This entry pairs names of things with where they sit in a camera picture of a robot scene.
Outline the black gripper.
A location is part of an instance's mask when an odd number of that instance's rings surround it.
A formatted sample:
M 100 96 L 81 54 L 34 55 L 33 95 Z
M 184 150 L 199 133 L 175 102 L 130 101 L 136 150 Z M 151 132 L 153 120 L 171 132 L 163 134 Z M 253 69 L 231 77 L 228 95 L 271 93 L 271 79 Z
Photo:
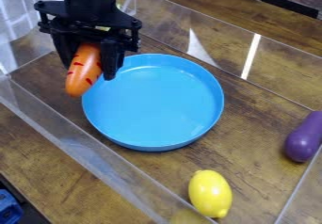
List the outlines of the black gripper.
M 102 78 L 109 81 L 121 67 L 124 51 L 138 49 L 141 22 L 117 8 L 117 0 L 37 1 L 38 30 L 53 39 L 61 63 L 69 68 L 78 44 L 100 42 Z

